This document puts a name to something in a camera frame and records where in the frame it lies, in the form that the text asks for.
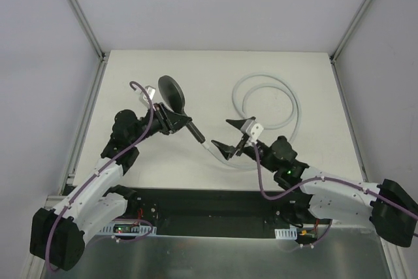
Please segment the grey shower head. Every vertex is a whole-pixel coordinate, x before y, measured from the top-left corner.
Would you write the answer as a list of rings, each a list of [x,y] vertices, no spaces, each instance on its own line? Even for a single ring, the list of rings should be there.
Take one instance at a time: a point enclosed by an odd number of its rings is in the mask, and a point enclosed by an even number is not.
[[[158,80],[158,88],[164,102],[169,106],[169,108],[173,112],[185,116],[185,97],[177,81],[175,81],[175,79],[171,76],[164,75]],[[186,127],[200,144],[203,144],[206,141],[205,136],[192,121],[187,123]]]

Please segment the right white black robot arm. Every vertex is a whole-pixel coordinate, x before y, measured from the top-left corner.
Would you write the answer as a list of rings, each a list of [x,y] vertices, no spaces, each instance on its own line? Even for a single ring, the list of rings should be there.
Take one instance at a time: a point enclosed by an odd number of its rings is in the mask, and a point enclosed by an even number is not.
[[[263,126],[254,117],[227,120],[242,138],[231,146],[217,140],[212,144],[224,159],[242,154],[256,163],[257,172],[267,169],[284,191],[277,196],[260,192],[270,201],[298,192],[303,202],[294,206],[295,218],[301,223],[312,219],[348,222],[373,229],[378,236],[399,247],[409,248],[416,237],[417,202],[394,180],[382,183],[344,180],[297,159],[297,152],[283,135],[271,144],[259,140]]]

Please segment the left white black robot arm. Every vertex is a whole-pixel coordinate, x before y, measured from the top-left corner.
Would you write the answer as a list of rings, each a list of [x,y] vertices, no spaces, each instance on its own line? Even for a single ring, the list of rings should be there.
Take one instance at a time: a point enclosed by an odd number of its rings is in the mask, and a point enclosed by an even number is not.
[[[134,218],[138,204],[131,192],[117,192],[117,183],[134,165],[137,144],[161,133],[173,134],[192,119],[155,103],[146,115],[137,118],[129,109],[114,118],[110,139],[90,175],[53,208],[40,208],[34,214],[29,251],[59,269],[72,269],[82,257],[88,242],[113,219]]]

